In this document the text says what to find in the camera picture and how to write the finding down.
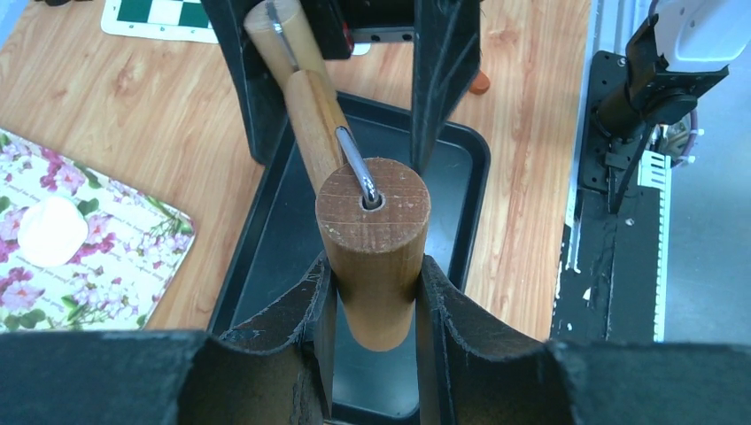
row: orange object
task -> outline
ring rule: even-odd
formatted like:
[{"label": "orange object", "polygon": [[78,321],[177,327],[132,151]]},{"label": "orange object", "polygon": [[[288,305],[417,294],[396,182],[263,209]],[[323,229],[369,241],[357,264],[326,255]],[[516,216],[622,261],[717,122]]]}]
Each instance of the orange object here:
[{"label": "orange object", "polygon": [[469,87],[469,92],[475,95],[482,95],[491,87],[491,79],[485,75],[484,72],[480,73],[472,81],[472,85]]}]

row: floor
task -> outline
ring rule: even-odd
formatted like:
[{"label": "floor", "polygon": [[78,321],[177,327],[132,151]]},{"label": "floor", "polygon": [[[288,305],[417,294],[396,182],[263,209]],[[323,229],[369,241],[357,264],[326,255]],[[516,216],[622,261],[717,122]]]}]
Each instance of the floor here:
[{"label": "floor", "polygon": [[[24,0],[0,3],[0,46]],[[696,163],[674,170],[665,336],[751,344],[751,51],[700,101]]]}]

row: green square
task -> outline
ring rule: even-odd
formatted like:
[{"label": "green square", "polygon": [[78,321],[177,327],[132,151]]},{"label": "green square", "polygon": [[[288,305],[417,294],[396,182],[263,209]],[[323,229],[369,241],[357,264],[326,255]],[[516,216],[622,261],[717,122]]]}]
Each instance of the green square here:
[{"label": "green square", "polygon": [[204,6],[201,3],[183,3],[180,13],[181,27],[209,28],[209,17],[206,16]]},{"label": "green square", "polygon": [[121,22],[148,22],[151,11],[151,0],[122,0],[118,21]]}]

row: metal hook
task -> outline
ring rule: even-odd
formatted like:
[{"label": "metal hook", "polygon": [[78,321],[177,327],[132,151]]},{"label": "metal hook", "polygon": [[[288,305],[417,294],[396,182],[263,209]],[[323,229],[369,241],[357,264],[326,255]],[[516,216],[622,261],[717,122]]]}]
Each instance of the metal hook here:
[{"label": "metal hook", "polygon": [[362,159],[360,151],[357,150],[352,133],[350,133],[347,127],[337,127],[334,133],[339,140],[342,151],[345,152],[347,162],[350,163],[354,175],[357,177],[357,182],[360,184],[362,202],[365,209],[375,210],[383,203],[383,197],[381,196],[381,192],[378,191],[376,182],[373,180],[373,176],[370,175],[370,170],[368,170],[368,166]]},{"label": "metal hook", "polygon": [[268,15],[269,20],[271,20],[271,27],[274,29],[274,32],[279,37],[279,41],[282,42],[282,46],[284,47],[284,50],[287,51],[287,57],[290,60],[290,65],[292,65],[292,71],[297,72],[300,70],[300,66],[298,64],[298,60],[295,58],[295,52],[292,51],[292,46],[290,45],[290,41],[287,40],[287,36],[284,35],[284,30],[282,28],[282,20],[279,19],[279,13],[276,11],[276,6],[274,5],[274,0],[267,0],[266,1],[266,15]]}]

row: white square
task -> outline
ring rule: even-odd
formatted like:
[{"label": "white square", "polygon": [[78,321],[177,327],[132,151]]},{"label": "white square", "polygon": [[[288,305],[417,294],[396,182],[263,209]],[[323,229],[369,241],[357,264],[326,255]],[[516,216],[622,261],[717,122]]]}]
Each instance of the white square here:
[{"label": "white square", "polygon": [[149,11],[149,23],[177,25],[180,23],[180,12],[182,12],[182,2],[153,0]]}]

